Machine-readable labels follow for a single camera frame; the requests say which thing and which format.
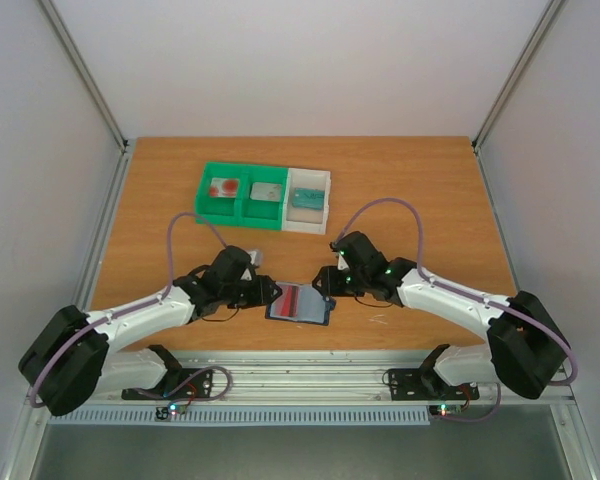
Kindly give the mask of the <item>dark blue card holder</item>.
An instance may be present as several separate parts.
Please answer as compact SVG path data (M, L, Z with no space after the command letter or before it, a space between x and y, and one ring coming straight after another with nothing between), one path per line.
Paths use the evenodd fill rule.
M331 312L336 307L336 301L331 299L325 301L311 284L298 284L290 282L279 282L280 284L296 284L300 286L300 296L298 305L298 314L295 320L273 319L269 312L271 305L265 311L265 318L268 320L287 321L302 324L311 324L318 326L328 326Z

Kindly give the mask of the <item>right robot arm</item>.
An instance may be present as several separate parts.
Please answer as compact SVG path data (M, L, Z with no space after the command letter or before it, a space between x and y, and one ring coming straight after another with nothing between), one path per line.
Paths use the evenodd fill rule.
M447 397L460 386L498 383L535 400L567 358L566 338L542 302L520 291L493 295L441 279L412 260L388 260L368 237L355 231L332 243L334 265L312 281L322 296L361 297L443 318L482 339L482 344L437 346L418 369L426 398Z

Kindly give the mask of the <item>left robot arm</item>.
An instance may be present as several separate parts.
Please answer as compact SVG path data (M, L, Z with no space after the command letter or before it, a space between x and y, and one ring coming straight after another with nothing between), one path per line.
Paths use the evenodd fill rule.
M29 384L30 406L68 414L96 392L105 363L127 346L207 318L220 307L269 306L282 289L257 268L251 251L227 246L211 264L139 300L100 311L83 312L75 305L59 309L18 363Z

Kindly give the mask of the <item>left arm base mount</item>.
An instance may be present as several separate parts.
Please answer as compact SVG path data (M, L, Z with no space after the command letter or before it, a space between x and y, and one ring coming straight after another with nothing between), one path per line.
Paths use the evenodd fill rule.
M125 389L121 398L181 401L194 395L197 399L208 399L211 396L213 378L213 371L209 369L170 369L154 387Z

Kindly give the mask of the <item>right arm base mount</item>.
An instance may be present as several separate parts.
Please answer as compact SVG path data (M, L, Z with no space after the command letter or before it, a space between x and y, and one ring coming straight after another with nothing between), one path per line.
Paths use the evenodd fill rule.
M440 391L430 390L423 383L417 368L388 369L382 375L382 383L389 389L392 401L473 401L480 398L478 388L470 384L443 386Z

